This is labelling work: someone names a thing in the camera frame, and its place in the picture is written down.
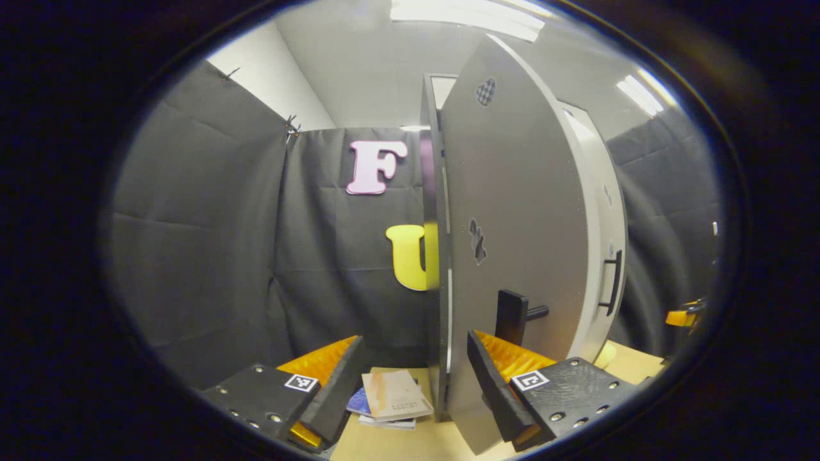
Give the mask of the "blue book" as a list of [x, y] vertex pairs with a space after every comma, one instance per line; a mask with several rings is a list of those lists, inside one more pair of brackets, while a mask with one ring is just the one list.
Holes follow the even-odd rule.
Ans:
[[348, 400], [346, 411], [360, 416], [371, 417], [371, 409], [367, 400], [364, 387], [360, 387]]

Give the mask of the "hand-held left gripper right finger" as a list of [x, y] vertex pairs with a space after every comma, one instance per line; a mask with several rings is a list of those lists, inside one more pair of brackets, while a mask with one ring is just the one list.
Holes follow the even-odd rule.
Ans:
[[585, 359], [554, 361], [478, 330], [468, 332], [468, 358], [503, 441], [516, 452], [579, 431], [637, 390]]

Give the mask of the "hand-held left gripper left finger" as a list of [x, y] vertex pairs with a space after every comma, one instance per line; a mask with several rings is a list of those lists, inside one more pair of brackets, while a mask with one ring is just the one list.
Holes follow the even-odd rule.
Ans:
[[339, 440], [364, 373], [365, 339], [352, 336], [285, 364], [251, 365], [202, 397], [270, 441], [322, 452]]

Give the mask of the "grey cabinet with shelves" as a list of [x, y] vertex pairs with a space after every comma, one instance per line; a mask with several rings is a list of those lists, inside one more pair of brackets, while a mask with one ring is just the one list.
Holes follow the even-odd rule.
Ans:
[[[428, 311], [428, 338], [430, 370], [430, 390], [432, 392], [434, 414], [448, 420], [449, 368], [451, 359], [452, 307], [450, 286], [452, 268], [449, 248], [449, 210], [447, 198], [446, 161], [443, 149], [442, 114], [443, 105], [459, 76], [426, 75], [422, 90], [422, 123], [425, 126], [420, 134], [420, 166], [423, 183], [424, 209], [424, 256], [427, 269], [427, 292], [430, 295]], [[556, 105], [564, 114], [562, 101], [556, 98]], [[574, 130], [574, 139], [578, 142]], [[587, 182], [585, 167], [580, 163], [582, 153], [577, 157], [577, 166], [583, 170]], [[587, 209], [591, 210], [591, 186], [586, 184]]]

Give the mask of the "large ceiling light panel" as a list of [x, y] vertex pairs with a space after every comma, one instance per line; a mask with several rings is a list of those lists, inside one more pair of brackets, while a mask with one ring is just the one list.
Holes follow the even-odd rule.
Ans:
[[533, 43], [551, 13], [524, 3], [494, 0], [391, 0], [393, 22], [457, 24], [509, 35]]

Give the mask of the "black backdrop cloth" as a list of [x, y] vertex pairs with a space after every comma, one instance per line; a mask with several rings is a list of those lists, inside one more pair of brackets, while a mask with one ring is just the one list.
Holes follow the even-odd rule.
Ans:
[[[705, 141], [679, 111], [607, 141], [628, 219], [610, 337], [667, 358], [667, 312], [705, 297], [721, 206]], [[429, 297], [393, 274], [386, 229], [423, 222], [419, 135], [285, 120], [203, 62], [135, 135], [112, 200], [115, 283], [144, 341], [187, 385], [277, 366], [354, 335], [381, 367], [427, 365]]]

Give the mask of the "white book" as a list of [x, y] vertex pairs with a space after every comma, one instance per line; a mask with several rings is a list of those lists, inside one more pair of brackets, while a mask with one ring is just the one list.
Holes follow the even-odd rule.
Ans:
[[358, 417], [358, 423], [366, 426], [396, 429], [400, 431], [413, 431], [416, 428], [416, 418], [406, 418], [391, 422], [378, 422], [375, 418], [360, 415]]

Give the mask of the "small ceiling light panel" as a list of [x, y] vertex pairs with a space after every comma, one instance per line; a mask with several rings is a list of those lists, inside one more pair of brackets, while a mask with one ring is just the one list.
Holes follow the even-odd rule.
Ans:
[[615, 87], [638, 105], [648, 117], [659, 116], [667, 109], [678, 108], [676, 97], [647, 70], [636, 68], [635, 74], [624, 76]]

